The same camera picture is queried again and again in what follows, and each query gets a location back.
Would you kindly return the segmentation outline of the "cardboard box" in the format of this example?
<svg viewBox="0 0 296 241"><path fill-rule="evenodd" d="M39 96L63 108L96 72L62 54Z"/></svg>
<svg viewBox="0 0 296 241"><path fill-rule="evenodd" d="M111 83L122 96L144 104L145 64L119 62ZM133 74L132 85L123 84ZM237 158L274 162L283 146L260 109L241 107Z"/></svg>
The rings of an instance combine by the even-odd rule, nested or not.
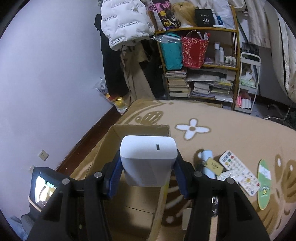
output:
<svg viewBox="0 0 296 241"><path fill-rule="evenodd" d="M128 135L170 136L168 125L113 125L106 135L72 172L71 177L83 180L111 162L122 139ZM169 183L163 186L139 185L123 172L116 194L104 201L108 227L113 240L157 240L161 229Z"/></svg>

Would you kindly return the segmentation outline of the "white power adapter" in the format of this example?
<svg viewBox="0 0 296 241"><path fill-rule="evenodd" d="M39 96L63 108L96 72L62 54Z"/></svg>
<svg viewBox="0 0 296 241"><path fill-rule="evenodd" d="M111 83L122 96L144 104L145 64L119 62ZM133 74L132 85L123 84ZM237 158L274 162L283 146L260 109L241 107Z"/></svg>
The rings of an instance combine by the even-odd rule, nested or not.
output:
<svg viewBox="0 0 296 241"><path fill-rule="evenodd" d="M128 185L161 187L170 178L178 150L172 137L128 135L119 154Z"/></svg>

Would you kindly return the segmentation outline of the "grey Midea remote control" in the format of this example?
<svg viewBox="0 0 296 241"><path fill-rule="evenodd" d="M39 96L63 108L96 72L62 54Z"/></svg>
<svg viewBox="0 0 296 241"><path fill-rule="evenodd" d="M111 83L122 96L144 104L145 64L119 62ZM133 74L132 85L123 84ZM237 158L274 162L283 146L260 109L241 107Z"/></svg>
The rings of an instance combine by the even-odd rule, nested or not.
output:
<svg viewBox="0 0 296 241"><path fill-rule="evenodd" d="M217 176L217 180L220 181L225 181L227 178L232 178L236 183L238 183L238 172L236 170L229 170L222 172L219 176Z"/></svg>

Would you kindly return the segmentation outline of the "green Pochacco oval card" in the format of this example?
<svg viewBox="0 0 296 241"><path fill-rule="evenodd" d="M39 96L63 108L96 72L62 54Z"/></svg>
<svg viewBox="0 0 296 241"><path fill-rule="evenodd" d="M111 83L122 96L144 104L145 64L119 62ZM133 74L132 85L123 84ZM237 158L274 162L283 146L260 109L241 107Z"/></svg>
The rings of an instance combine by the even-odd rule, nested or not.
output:
<svg viewBox="0 0 296 241"><path fill-rule="evenodd" d="M257 179L260 183L260 188L257 192L258 206L260 210L264 210L269 203L271 195L271 171L264 159L259 161Z"/></svg>

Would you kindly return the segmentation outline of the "brown paper tag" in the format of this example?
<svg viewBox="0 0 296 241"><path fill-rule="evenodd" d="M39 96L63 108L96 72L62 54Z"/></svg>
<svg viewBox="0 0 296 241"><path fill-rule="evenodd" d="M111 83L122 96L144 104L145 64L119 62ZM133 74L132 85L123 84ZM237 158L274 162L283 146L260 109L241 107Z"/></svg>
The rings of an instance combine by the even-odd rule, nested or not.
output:
<svg viewBox="0 0 296 241"><path fill-rule="evenodd" d="M212 171L216 176L219 176L222 172L224 167L213 158L208 158L205 162L205 167Z"/></svg>

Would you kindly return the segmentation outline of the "light blue rolled tube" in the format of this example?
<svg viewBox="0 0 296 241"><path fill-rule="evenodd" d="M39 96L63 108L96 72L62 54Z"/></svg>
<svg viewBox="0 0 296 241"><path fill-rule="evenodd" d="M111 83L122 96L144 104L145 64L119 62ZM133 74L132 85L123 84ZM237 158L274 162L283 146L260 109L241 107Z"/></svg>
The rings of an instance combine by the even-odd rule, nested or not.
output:
<svg viewBox="0 0 296 241"><path fill-rule="evenodd" d="M213 158L213 153L211 150L203 150L198 154L199 158L202 160L203 169L202 172L211 179L216 179L216 174L209 168L208 160Z"/></svg>

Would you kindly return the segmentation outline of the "lower wall socket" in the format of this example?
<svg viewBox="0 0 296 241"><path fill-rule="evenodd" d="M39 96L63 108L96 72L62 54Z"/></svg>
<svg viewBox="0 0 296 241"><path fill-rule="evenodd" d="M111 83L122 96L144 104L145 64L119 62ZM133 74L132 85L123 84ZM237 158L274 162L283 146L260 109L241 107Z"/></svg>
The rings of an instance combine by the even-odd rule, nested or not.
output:
<svg viewBox="0 0 296 241"><path fill-rule="evenodd" d="M34 165L30 166L30 168L29 168L29 172L30 172L31 174L33 173L34 168L35 168Z"/></svg>

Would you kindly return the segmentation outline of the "beige patterned carpet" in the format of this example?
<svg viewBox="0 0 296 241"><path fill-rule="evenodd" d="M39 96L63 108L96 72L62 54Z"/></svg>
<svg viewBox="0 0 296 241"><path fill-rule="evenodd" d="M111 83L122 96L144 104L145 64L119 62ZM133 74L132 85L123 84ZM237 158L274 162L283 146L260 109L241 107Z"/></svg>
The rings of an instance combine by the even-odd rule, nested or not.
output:
<svg viewBox="0 0 296 241"><path fill-rule="evenodd" d="M72 173L81 180L110 162L126 135L170 136L183 159L198 161L200 150L215 160L233 152L254 174L261 160L271 174L265 209L250 202L271 240L281 240L295 226L295 131L273 121L226 110L217 104L184 100L136 100ZM163 188L130 187L121 178L117 195L106 203L114 240L183 240L182 212L190 206L172 180Z"/></svg>

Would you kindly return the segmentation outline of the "stack of books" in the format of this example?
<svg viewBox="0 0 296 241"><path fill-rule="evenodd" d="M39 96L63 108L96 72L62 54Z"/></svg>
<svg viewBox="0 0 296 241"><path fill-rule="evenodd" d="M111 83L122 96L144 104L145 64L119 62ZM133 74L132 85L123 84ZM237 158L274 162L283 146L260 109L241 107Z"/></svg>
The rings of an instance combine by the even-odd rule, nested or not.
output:
<svg viewBox="0 0 296 241"><path fill-rule="evenodd" d="M170 98L189 98L192 88L186 80L187 69L170 70L165 73Z"/></svg>

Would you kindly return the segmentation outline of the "red gift bag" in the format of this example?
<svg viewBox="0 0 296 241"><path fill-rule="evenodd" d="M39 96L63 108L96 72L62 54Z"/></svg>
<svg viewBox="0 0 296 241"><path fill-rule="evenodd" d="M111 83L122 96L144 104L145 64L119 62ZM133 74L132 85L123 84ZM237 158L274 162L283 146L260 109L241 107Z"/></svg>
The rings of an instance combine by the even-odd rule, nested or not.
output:
<svg viewBox="0 0 296 241"><path fill-rule="evenodd" d="M199 31L192 30L181 37L183 65L187 68L199 69L204 64L205 53L209 45L210 34L202 36Z"/></svg>

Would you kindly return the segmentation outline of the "white numbered remote control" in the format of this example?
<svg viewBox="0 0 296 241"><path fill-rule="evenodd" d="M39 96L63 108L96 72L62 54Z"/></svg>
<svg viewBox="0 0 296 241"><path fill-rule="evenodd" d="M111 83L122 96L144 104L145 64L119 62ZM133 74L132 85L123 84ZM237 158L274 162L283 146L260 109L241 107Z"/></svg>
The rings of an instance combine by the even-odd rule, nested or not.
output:
<svg viewBox="0 0 296 241"><path fill-rule="evenodd" d="M219 158L219 162L227 171L236 171L237 182L249 196L254 196L260 189L260 182L255 175L230 150Z"/></svg>

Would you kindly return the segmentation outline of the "wooden bookshelf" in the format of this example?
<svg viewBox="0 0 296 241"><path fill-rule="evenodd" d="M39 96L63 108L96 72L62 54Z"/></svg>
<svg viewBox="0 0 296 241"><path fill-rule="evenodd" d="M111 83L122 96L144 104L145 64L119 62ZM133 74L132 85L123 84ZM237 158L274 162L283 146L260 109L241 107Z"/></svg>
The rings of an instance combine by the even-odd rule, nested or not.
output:
<svg viewBox="0 0 296 241"><path fill-rule="evenodd" d="M210 9L192 3L157 3L156 27L169 97L235 105L239 76L239 30L235 9L217 1Z"/></svg>

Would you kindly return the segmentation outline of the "white puffer jacket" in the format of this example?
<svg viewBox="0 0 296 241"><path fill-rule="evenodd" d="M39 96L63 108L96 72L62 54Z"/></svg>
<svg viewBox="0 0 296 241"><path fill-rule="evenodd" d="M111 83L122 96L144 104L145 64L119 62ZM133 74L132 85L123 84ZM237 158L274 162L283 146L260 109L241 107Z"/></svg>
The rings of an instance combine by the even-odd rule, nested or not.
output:
<svg viewBox="0 0 296 241"><path fill-rule="evenodd" d="M101 29L114 51L148 40L155 33L142 1L103 1L101 17Z"/></svg>

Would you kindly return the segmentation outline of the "white curtain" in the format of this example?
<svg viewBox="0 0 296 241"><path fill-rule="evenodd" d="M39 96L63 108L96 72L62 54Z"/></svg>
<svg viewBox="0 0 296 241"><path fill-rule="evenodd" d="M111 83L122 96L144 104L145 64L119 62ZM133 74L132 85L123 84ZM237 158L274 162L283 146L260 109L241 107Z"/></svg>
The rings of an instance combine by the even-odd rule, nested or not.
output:
<svg viewBox="0 0 296 241"><path fill-rule="evenodd" d="M281 89L295 101L295 36L267 1L245 1L249 15L250 40L271 49L273 69Z"/></svg>

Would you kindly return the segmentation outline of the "upper wall socket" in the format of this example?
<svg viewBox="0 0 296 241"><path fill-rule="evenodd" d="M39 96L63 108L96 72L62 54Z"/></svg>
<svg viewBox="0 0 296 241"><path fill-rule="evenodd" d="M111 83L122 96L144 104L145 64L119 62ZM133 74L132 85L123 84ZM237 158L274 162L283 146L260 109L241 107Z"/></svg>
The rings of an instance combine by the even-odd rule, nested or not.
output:
<svg viewBox="0 0 296 241"><path fill-rule="evenodd" d="M41 150L41 152L38 154L38 157L41 160L46 161L49 157L49 154L45 150Z"/></svg>

